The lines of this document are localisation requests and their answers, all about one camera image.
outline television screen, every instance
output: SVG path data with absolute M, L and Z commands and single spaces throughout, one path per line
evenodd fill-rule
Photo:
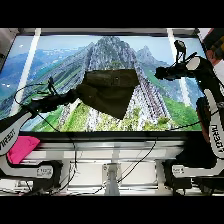
M 184 41 L 187 56 L 193 52 L 205 57 L 197 38 Z M 30 51 L 32 36 L 18 36 L 0 74 L 0 119 L 12 115 L 13 96 L 22 85 L 47 83 L 53 77 L 58 93 L 65 93 L 82 82 L 85 71 L 135 69 L 140 85 L 132 95 L 123 120 L 98 112 L 77 100 L 57 110 L 42 113 L 52 126 L 62 132 L 92 131 L 163 131 L 198 120 L 196 101 L 203 97 L 196 80 L 158 80 L 159 66 L 174 63 L 168 37 L 150 36 L 40 36 L 28 76 L 21 79 Z M 27 104 L 46 86 L 26 88 L 22 103 Z M 201 130 L 194 125 L 181 130 Z M 53 132 L 41 117 L 26 122 L 22 131 Z

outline red object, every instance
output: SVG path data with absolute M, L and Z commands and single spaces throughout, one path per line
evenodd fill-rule
M 8 159 L 13 164 L 19 164 L 39 144 L 40 140 L 31 136 L 19 136 L 16 143 L 7 153 Z

